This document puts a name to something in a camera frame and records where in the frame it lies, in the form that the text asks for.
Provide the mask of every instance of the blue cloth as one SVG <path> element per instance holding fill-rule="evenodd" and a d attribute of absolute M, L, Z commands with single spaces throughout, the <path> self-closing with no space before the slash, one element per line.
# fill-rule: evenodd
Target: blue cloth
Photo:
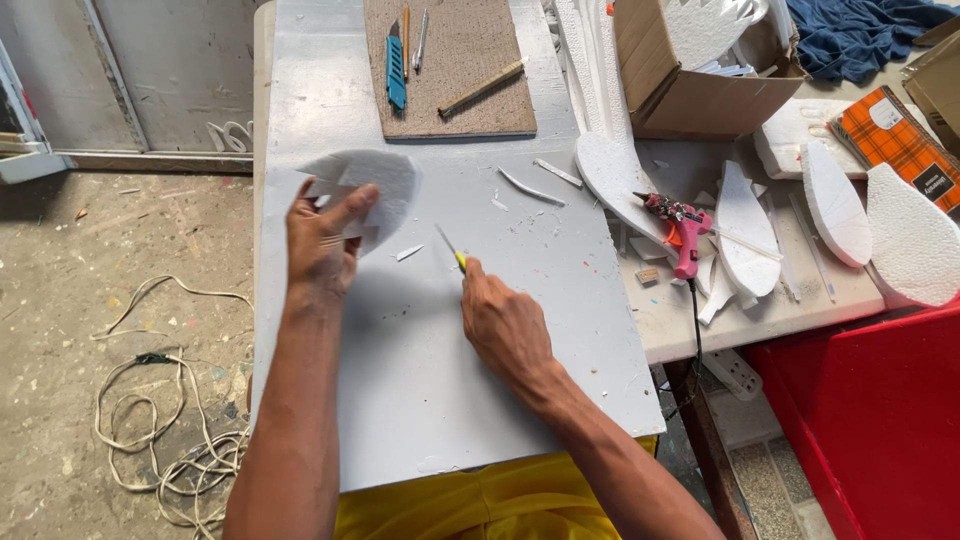
<path fill-rule="evenodd" d="M 800 31 L 800 64 L 814 79 L 863 83 L 960 9 L 925 0 L 787 0 Z"/>

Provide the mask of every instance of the plaid notebook cover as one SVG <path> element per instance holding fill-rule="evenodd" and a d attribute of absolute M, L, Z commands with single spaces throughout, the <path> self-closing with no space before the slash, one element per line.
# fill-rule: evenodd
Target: plaid notebook cover
<path fill-rule="evenodd" d="M 883 162 L 944 212 L 960 205 L 960 162 L 881 86 L 829 122 L 868 169 Z"/>

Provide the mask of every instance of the silver pen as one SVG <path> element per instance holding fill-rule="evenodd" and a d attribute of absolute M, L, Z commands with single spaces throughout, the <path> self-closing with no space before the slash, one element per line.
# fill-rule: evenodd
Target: silver pen
<path fill-rule="evenodd" d="M 412 64 L 414 65 L 414 70 L 420 74 L 420 65 L 423 64 L 423 44 L 426 42 L 426 23 L 427 23 L 427 14 L 426 8 L 423 9 L 423 22 L 420 24 L 420 46 L 417 47 L 417 54 L 414 55 Z"/>

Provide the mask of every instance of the yellow shorts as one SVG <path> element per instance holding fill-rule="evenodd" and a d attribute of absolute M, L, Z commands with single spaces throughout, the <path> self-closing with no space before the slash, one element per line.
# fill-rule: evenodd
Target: yellow shorts
<path fill-rule="evenodd" d="M 636 442 L 650 454 L 657 437 Z M 526 457 L 340 496 L 335 540 L 613 540 L 567 453 Z"/>

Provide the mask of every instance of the white door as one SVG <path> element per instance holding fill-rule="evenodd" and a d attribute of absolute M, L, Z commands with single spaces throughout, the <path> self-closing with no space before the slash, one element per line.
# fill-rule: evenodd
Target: white door
<path fill-rule="evenodd" d="M 17 184 L 67 168 L 53 153 L 0 41 L 0 184 Z"/>

